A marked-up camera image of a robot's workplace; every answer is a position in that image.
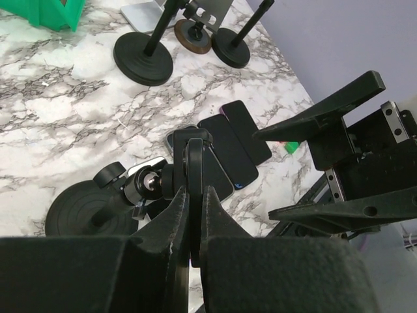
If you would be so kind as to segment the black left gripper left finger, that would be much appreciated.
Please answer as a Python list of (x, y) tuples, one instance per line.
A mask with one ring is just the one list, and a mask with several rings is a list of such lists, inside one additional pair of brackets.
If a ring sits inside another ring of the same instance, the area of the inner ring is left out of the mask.
[(6, 237), (2, 312), (187, 312), (189, 197), (132, 236)]

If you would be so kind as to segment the black round base phone stand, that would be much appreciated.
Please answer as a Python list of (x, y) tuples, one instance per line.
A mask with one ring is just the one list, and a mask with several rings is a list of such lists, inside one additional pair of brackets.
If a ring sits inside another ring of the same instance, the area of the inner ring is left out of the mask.
[(238, 33), (222, 27), (211, 36), (212, 49), (223, 63), (233, 68), (244, 68), (249, 63), (250, 50), (244, 38), (274, 2), (275, 0), (262, 1), (252, 17)]

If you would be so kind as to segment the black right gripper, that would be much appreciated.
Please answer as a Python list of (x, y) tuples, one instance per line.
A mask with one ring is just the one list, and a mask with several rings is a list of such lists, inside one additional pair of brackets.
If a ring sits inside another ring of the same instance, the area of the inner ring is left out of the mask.
[(253, 134), (264, 142), (308, 140), (316, 169), (324, 172), (334, 201), (340, 201), (276, 209), (269, 219), (343, 233), (416, 218), (412, 112), (388, 101), (350, 127), (340, 121), (385, 89), (381, 75), (369, 70), (294, 117)]

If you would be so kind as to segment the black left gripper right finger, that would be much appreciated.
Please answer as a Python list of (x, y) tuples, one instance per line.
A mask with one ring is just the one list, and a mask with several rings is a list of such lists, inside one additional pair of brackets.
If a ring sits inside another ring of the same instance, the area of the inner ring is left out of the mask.
[(207, 312), (378, 312), (365, 265), (347, 242), (252, 237), (204, 191), (201, 281)]

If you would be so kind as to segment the black front phone stand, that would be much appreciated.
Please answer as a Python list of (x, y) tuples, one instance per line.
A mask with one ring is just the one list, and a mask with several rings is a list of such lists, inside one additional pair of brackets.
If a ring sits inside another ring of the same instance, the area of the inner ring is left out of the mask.
[(131, 80), (146, 86), (159, 86), (173, 73), (173, 59), (160, 42), (171, 19), (186, 1), (168, 0), (152, 35), (130, 32), (119, 37), (114, 45), (113, 58), (121, 72)]

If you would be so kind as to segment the black clamp phone stand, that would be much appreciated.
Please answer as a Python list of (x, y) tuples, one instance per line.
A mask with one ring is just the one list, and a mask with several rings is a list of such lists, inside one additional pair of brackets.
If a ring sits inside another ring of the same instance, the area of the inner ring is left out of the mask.
[[(165, 199), (161, 186), (162, 170), (156, 185), (160, 187), (160, 193), (156, 194), (156, 199)], [(151, 196), (140, 191), (139, 179), (139, 172), (134, 177), (127, 177), (124, 167), (114, 162), (98, 172), (92, 180), (70, 186), (58, 195), (48, 211), (46, 237), (134, 235), (156, 218), (150, 220), (147, 215), (144, 220), (132, 218), (134, 208), (143, 197), (151, 199)], [(190, 249), (188, 261), (189, 266), (201, 267), (203, 201), (200, 204), (194, 204), (190, 201), (189, 194), (188, 197)], [(169, 201), (170, 205), (173, 198), (165, 200)]]

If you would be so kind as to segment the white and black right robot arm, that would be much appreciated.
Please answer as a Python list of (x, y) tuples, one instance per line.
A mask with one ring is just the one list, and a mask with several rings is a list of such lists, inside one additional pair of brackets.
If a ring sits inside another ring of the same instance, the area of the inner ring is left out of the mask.
[(369, 70), (296, 116), (258, 130), (264, 142), (306, 142), (323, 176), (295, 205), (270, 212), (272, 236), (348, 239), (362, 251), (384, 312), (416, 310), (416, 121), (392, 101), (347, 126), (344, 116), (385, 90)]

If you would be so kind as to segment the black phone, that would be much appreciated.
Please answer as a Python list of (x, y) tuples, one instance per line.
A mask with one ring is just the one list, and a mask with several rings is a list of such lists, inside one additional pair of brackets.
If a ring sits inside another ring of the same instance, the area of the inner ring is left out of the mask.
[(230, 178), (235, 190), (254, 182), (259, 172), (234, 133), (229, 121), (222, 114), (213, 115), (198, 122), (212, 135), (214, 153)]

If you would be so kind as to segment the purple case phone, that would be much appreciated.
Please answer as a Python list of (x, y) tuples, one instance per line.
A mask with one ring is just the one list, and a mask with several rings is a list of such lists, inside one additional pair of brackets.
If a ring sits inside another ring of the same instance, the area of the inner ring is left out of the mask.
[(272, 151), (267, 143), (253, 137), (259, 129), (243, 101), (236, 100), (224, 104), (221, 106), (220, 112), (229, 121), (231, 128), (256, 166), (272, 156)]

